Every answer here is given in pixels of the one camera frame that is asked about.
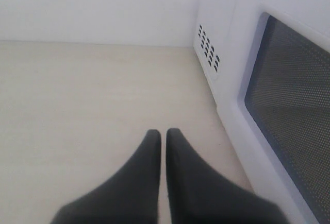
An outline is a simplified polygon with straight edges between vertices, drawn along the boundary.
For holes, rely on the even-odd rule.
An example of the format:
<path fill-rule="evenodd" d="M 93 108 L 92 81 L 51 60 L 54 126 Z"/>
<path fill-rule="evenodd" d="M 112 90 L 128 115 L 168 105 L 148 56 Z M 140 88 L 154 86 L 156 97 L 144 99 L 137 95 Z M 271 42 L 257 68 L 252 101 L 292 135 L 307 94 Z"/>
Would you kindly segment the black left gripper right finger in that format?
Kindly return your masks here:
<path fill-rule="evenodd" d="M 178 128 L 167 130 L 166 174 L 172 223 L 287 223 L 279 207 L 214 170 Z"/>

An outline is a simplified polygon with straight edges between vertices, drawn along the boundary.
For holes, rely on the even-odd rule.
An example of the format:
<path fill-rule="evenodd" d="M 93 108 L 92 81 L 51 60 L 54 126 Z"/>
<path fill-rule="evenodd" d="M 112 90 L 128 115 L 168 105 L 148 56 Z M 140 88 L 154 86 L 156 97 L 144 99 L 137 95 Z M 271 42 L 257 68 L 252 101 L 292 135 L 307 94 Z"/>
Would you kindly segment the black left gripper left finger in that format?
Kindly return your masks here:
<path fill-rule="evenodd" d="M 157 223 L 160 167 L 161 135 L 150 129 L 112 177 L 64 205 L 52 223 Z"/>

